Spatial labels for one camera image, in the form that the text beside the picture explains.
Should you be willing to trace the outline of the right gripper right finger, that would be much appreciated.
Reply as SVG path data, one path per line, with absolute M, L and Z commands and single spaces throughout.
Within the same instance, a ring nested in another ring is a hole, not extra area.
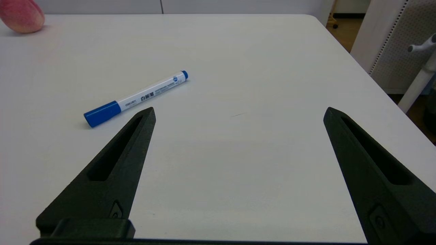
M 435 192 L 347 114 L 323 121 L 367 242 L 434 245 Z

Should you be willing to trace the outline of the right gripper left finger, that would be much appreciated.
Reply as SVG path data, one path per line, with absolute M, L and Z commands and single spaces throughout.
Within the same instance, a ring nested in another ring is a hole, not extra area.
M 139 111 L 39 214 L 41 236 L 64 218 L 129 217 L 156 124 L 153 107 Z

